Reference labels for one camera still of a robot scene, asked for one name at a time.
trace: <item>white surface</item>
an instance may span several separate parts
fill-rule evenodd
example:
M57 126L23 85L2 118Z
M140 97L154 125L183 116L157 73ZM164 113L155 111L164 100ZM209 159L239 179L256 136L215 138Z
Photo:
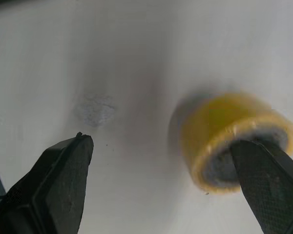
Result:
M95 150L80 234L259 234L241 194L205 195L167 147L183 98L232 90L293 120L293 0L2 5L0 175L9 189L82 131ZM115 107L99 127L75 116L92 94Z

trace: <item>gray cardboard core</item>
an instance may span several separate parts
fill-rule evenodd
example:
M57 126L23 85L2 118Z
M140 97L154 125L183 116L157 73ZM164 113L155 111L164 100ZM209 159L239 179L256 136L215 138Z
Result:
M279 145L282 150L285 150L288 145L287 134L281 129L271 127L254 129L247 134L237 136L235 141L252 139L262 139L273 142ZM224 145L210 157L210 161L201 172L203 178L211 186L232 188L240 185L229 151L232 143L233 142L225 142Z

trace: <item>tape roll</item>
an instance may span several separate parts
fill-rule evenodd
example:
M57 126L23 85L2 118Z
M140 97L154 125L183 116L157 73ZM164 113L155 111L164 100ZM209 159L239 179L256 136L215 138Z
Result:
M208 192L240 190L230 145L261 138L293 152L293 124L248 94L211 99L191 113L181 128L181 146L194 183Z

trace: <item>stain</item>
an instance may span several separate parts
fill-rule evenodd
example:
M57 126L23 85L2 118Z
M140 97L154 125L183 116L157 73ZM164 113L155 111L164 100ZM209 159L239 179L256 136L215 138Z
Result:
M91 127L104 125L116 111L114 100L110 96L85 94L75 107L74 113L79 120Z

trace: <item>white table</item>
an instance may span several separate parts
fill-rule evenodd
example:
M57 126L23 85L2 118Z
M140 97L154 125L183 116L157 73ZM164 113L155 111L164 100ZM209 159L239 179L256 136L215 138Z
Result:
M82 131L95 150L80 234L259 234L242 194L205 195L167 146L180 101L235 90L293 120L293 0L1 5L2 181Z

